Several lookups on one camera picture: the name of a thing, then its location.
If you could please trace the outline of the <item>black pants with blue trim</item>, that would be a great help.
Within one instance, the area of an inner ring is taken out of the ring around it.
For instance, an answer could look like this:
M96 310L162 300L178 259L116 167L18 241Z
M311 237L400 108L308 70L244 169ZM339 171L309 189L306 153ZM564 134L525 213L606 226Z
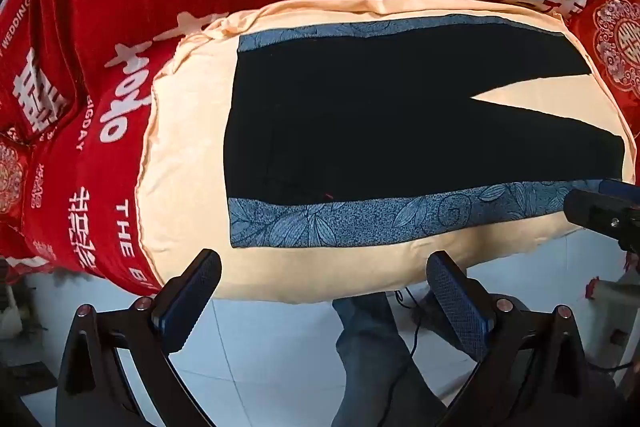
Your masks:
M234 247L362 247L561 210L620 179L618 135L492 104L590 81L558 32L495 16L273 29L238 49L224 136Z

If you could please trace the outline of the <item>person's blue jeans leg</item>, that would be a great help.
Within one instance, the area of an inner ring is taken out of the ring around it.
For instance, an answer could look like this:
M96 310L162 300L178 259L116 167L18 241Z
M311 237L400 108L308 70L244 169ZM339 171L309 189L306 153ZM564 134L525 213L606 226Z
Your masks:
M436 425L446 407L414 364L385 294L336 299L332 307L343 325L336 351L346 374L332 424Z

